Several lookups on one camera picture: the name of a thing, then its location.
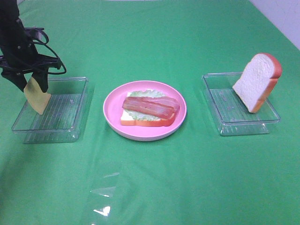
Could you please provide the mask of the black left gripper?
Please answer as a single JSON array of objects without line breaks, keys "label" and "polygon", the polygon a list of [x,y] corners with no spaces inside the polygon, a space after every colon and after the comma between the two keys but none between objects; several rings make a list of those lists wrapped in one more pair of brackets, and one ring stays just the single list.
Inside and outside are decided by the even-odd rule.
[{"label": "black left gripper", "polygon": [[[1,75],[13,83],[21,92],[27,85],[24,77],[26,73],[32,76],[41,88],[43,93],[48,91],[48,68],[61,68],[61,59],[57,53],[50,48],[48,42],[34,39],[28,42],[28,48],[22,50],[20,45],[15,48],[9,46],[4,40],[0,41],[0,48],[3,55],[0,57]],[[42,45],[50,50],[54,56],[39,54],[35,45]]]}]

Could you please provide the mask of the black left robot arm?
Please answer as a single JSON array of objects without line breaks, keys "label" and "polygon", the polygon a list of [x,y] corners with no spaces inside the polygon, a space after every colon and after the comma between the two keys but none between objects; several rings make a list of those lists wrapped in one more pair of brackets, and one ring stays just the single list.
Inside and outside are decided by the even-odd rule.
[{"label": "black left robot arm", "polygon": [[52,75],[61,75],[67,70],[56,52],[47,45],[49,37],[44,28],[25,28],[19,15],[16,0],[0,2],[1,75],[23,91],[27,85],[24,75],[31,73],[45,93],[49,68],[64,69],[63,72],[51,72]]}]

